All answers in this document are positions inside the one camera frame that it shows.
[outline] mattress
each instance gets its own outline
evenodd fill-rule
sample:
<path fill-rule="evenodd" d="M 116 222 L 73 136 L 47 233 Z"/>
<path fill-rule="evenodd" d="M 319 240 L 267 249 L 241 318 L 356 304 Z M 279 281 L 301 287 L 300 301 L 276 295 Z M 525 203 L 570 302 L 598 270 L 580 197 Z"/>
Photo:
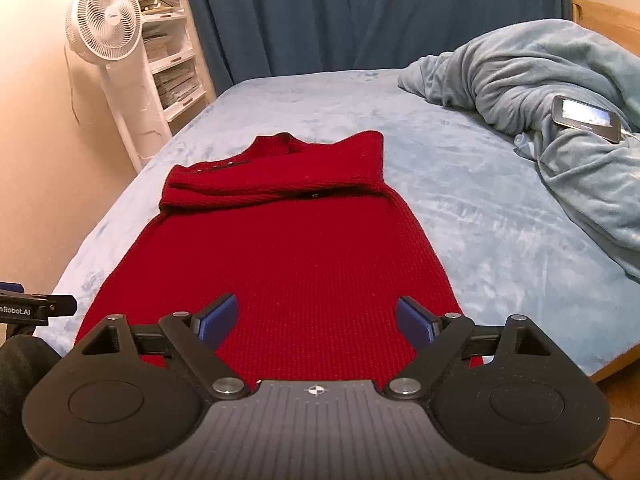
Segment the mattress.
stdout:
<path fill-rule="evenodd" d="M 477 114 L 428 104 L 399 89 L 397 77 L 318 73 L 224 92 L 153 158 L 80 247 L 54 291 L 76 297 L 76 316 L 51 319 L 36 335 L 62 354 L 72 347 L 102 282 L 158 213 L 174 164 L 235 155 L 256 135 L 335 142 L 379 130 L 386 182 L 420 221 L 467 316 L 503 324 L 525 314 L 587 374 L 635 346 L 640 284 L 567 218 L 535 164 Z"/>

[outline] crumpled blanket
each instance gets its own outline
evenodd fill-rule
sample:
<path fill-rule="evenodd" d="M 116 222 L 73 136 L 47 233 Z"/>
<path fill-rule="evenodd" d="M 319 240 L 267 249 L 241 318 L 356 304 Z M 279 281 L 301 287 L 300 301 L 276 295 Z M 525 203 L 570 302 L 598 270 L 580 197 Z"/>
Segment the crumpled blanket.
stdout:
<path fill-rule="evenodd" d="M 640 280 L 640 136 L 619 144 L 551 120 L 555 95 L 615 111 L 640 128 L 640 58 L 565 20 L 494 30 L 411 63 L 398 86 L 446 107 L 477 109 L 515 151 L 537 162 L 546 186 L 625 272 Z"/>

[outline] person's leg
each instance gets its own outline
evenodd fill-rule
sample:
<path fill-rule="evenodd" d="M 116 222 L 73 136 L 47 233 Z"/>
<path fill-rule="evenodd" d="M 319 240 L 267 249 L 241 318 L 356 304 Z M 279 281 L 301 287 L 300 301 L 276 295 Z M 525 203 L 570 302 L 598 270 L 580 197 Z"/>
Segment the person's leg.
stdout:
<path fill-rule="evenodd" d="M 22 427 L 29 391 L 60 361 L 42 339 L 14 335 L 0 347 L 0 478 L 14 479 L 37 459 Z"/>

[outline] wooden headboard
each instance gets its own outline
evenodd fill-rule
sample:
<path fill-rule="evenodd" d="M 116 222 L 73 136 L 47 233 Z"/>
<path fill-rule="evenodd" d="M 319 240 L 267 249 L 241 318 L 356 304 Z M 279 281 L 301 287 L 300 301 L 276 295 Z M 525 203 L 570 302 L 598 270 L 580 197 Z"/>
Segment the wooden headboard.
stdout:
<path fill-rule="evenodd" d="M 590 0 L 574 0 L 574 22 L 640 56 L 640 14 Z"/>

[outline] ribbed knit fabric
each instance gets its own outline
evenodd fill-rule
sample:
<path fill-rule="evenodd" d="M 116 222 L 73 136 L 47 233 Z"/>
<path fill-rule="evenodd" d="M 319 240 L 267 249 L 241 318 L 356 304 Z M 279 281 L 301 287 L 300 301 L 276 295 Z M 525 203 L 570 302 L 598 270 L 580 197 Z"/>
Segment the ribbed knit fabric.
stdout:
<path fill-rule="evenodd" d="M 383 384 L 413 357 L 395 305 L 460 312 L 420 224 L 382 176 L 383 137 L 257 137 L 227 160 L 175 166 L 161 213 L 105 280 L 78 339 L 112 312 L 131 324 L 235 293 L 217 354 L 259 379 Z"/>

